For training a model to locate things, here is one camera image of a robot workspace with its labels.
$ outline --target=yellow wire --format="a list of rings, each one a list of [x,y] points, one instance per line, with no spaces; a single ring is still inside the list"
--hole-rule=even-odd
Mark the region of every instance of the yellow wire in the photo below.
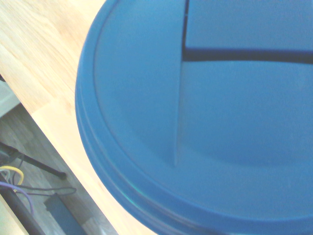
[[[20,181],[18,182],[18,185],[21,185],[23,180],[24,180],[24,174],[23,172],[16,168],[16,167],[13,167],[13,166],[10,166],[10,165],[4,165],[4,166],[0,166],[0,169],[7,169],[7,170],[13,170],[15,171],[16,173],[18,173],[20,175]]]

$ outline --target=blue lid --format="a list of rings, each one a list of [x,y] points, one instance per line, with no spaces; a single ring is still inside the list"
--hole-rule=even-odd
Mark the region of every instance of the blue lid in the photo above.
[[[158,234],[313,232],[313,10],[270,2],[107,0],[90,28],[81,138],[110,193]],[[257,35],[256,19],[273,28]],[[249,48],[239,32],[255,34]]]

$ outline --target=gray floor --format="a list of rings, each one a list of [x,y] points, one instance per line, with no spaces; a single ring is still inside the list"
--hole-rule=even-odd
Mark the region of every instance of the gray floor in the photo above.
[[[65,205],[72,212],[76,220],[89,235],[116,235],[112,225],[103,215],[92,198],[71,172],[69,167],[54,149],[40,128],[22,105],[18,105],[0,118],[0,141],[17,148],[20,152],[41,161],[57,170],[67,173],[67,179],[61,181],[57,177],[38,169],[28,163],[23,163],[21,170],[25,174],[23,185],[38,188],[55,188],[73,186],[77,192],[64,196]],[[20,160],[11,165],[18,166]],[[28,207],[23,195],[20,199]],[[64,235],[50,212],[45,209],[44,201],[48,197],[31,196],[35,206],[35,219],[47,235]]]

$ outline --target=wood grain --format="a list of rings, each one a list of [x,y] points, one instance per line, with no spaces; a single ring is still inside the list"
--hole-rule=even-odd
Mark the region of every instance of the wood grain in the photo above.
[[[152,235],[104,187],[85,154],[74,89],[103,0],[0,0],[0,73],[120,235]]]

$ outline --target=black cable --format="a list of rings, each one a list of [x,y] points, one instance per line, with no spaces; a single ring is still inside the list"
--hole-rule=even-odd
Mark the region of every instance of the black cable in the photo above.
[[[19,164],[19,166],[17,167],[18,169],[20,169],[21,165],[23,164],[24,161],[24,154],[21,157],[21,162]],[[16,172],[14,172],[13,176],[12,176],[12,185],[14,185],[14,176],[15,176]],[[24,188],[24,189],[29,189],[29,190],[35,190],[35,191],[57,191],[57,190],[66,190],[66,189],[71,189],[73,190],[73,192],[68,192],[68,193],[57,193],[59,196],[68,196],[68,195],[72,195],[74,194],[77,189],[74,187],[60,187],[60,188],[34,188],[34,187],[30,187],[30,186],[24,186],[24,185],[18,185],[19,188]],[[36,195],[36,196],[46,196],[46,197],[51,197],[53,196],[53,194],[41,194],[41,193],[27,193],[28,195]]]
[[[23,164],[24,156],[25,156],[25,155],[23,154],[22,157],[21,157],[21,162],[20,162],[20,164],[19,164],[19,166],[18,166],[18,169],[20,169],[21,165]],[[14,172],[14,173],[13,173],[13,176],[12,176],[12,185],[15,185],[15,183],[14,183],[15,174],[16,174],[16,172]]]
[[[74,187],[60,187],[60,188],[33,188],[33,187],[29,187],[29,186],[23,186],[23,185],[19,185],[20,188],[24,188],[24,189],[29,189],[29,190],[37,190],[37,191],[57,191],[57,190],[65,190],[65,189],[71,189],[73,190],[73,192],[68,192],[68,193],[57,193],[59,196],[68,196],[68,195],[72,195],[74,194],[77,189]],[[37,196],[53,196],[53,194],[41,194],[41,193],[27,193],[28,195],[37,195]]]

